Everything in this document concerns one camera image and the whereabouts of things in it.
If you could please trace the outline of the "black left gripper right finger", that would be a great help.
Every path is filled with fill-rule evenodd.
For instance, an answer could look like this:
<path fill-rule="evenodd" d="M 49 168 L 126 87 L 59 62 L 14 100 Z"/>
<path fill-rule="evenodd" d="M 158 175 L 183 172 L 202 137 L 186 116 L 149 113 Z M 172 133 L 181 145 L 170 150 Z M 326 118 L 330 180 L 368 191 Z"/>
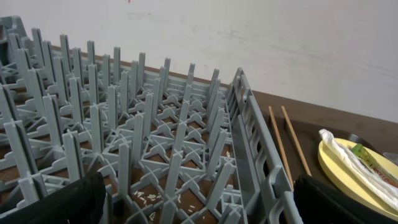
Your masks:
<path fill-rule="evenodd" d="M 307 174 L 294 183 L 294 201 L 304 223 L 397 223 Z"/>

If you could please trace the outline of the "green snack wrapper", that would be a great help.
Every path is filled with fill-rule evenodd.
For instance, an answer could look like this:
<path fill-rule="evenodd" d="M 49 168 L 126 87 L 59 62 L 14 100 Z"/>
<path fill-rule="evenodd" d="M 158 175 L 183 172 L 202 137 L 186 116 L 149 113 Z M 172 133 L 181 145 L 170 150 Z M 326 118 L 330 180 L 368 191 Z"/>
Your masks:
<path fill-rule="evenodd" d="M 351 148 L 352 153 L 367 167 L 367 169 L 388 184 L 397 187 L 397 178 L 385 169 L 362 144 L 357 144 Z"/>

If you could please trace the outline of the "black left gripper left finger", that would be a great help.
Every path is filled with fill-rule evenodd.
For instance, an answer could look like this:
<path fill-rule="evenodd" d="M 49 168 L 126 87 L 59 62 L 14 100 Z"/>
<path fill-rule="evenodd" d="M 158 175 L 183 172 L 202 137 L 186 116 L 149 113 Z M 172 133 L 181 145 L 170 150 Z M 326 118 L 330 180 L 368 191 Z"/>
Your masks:
<path fill-rule="evenodd" d="M 99 172 L 50 194 L 1 219 L 1 224 L 92 223 L 103 215 L 106 189 Z"/>

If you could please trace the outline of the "yellow plastic plate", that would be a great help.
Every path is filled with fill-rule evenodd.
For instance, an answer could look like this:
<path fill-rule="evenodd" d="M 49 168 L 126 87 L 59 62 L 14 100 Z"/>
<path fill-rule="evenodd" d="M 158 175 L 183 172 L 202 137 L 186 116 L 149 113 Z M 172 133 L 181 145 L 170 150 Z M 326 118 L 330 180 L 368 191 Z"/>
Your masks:
<path fill-rule="evenodd" d="M 397 211 L 361 183 L 323 141 L 318 145 L 318 161 L 337 189 L 368 208 L 397 221 Z"/>

